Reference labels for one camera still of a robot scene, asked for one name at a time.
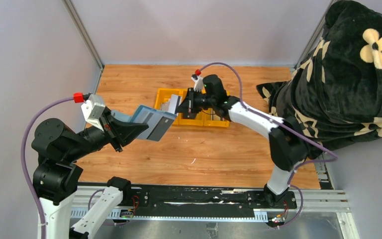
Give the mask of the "white striped credit card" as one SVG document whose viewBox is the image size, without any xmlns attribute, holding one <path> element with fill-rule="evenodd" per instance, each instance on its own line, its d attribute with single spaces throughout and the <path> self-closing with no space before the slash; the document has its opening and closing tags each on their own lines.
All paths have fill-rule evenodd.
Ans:
<svg viewBox="0 0 382 239">
<path fill-rule="evenodd" d="M 166 102 L 161 104 L 160 109 L 165 112 L 177 114 L 176 109 L 181 104 L 181 102 L 182 102 L 181 96 L 172 94 Z"/>
</svg>

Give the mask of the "blue leather card holder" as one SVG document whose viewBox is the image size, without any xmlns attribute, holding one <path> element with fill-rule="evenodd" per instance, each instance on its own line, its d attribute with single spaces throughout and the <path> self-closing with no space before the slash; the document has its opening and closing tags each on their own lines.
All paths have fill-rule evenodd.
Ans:
<svg viewBox="0 0 382 239">
<path fill-rule="evenodd" d="M 111 116 L 125 126 L 131 126 L 135 130 L 135 139 L 155 142 L 162 139 L 177 118 L 176 114 L 145 105 L 140 105 L 132 116 L 115 110 L 111 111 Z"/>
</svg>

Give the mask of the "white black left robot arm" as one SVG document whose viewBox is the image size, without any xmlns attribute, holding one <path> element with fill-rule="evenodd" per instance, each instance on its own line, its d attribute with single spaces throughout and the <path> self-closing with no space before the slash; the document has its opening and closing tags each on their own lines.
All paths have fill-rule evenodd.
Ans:
<svg viewBox="0 0 382 239">
<path fill-rule="evenodd" d="M 139 204 L 131 182 L 112 177 L 86 215 L 70 225 L 72 204 L 83 172 L 76 161 L 107 144 L 121 152 L 148 128 L 145 123 L 120 121 L 109 109 L 103 110 L 99 121 L 103 123 L 102 129 L 91 126 L 74 132 L 60 119 L 50 118 L 35 130 L 31 146 L 38 153 L 39 165 L 33 174 L 33 187 L 44 212 L 49 239 L 92 239 L 116 206 Z"/>
</svg>

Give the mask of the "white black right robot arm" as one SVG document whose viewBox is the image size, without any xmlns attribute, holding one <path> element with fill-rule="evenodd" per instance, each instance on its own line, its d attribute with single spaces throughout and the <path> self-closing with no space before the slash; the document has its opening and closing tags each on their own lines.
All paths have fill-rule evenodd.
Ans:
<svg viewBox="0 0 382 239">
<path fill-rule="evenodd" d="M 265 137 L 274 168 L 264 186 L 263 197 L 267 206 L 278 207 L 285 200 L 294 170 L 308 157 L 308 145 L 299 137 L 302 131 L 297 120 L 271 116 L 229 95 L 215 74 L 206 77 L 193 74 L 191 79 L 194 87 L 187 89 L 176 112 L 196 115 L 211 109 L 221 119 L 241 124 Z"/>
</svg>

